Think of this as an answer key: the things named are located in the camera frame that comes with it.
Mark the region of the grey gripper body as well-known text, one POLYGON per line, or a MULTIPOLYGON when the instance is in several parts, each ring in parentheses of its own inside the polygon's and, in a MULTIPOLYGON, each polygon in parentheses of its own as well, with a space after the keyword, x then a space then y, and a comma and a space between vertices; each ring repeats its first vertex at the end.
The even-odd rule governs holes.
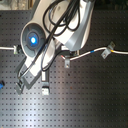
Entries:
POLYGON ((47 51, 46 53, 39 56, 35 64, 30 68, 29 73, 34 77, 31 82, 28 82, 25 77, 21 78, 21 82, 26 86, 27 89, 30 89, 38 78, 41 78, 45 86, 49 83, 49 71, 46 70, 53 60, 55 52, 52 50, 47 51))

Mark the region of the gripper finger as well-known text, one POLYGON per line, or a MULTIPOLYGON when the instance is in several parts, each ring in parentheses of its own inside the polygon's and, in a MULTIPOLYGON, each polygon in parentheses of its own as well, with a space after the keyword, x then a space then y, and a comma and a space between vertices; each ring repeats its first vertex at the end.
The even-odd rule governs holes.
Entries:
POLYGON ((49 95, 49 82, 42 81, 42 95, 49 95))
POLYGON ((16 90, 16 92, 18 93, 18 94, 22 94, 22 91, 23 91, 23 86, 22 86, 22 84, 20 84, 20 83, 16 83, 16 87, 15 87, 15 90, 16 90))

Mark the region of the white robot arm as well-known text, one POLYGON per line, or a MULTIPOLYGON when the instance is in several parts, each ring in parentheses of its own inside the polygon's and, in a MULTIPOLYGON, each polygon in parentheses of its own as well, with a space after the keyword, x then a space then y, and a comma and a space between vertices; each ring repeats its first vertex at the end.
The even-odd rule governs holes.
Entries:
POLYGON ((39 77, 48 87, 48 70, 62 52, 71 57, 85 45, 95 0, 36 0, 31 19, 21 31, 25 58, 15 72, 16 91, 30 89, 39 77))

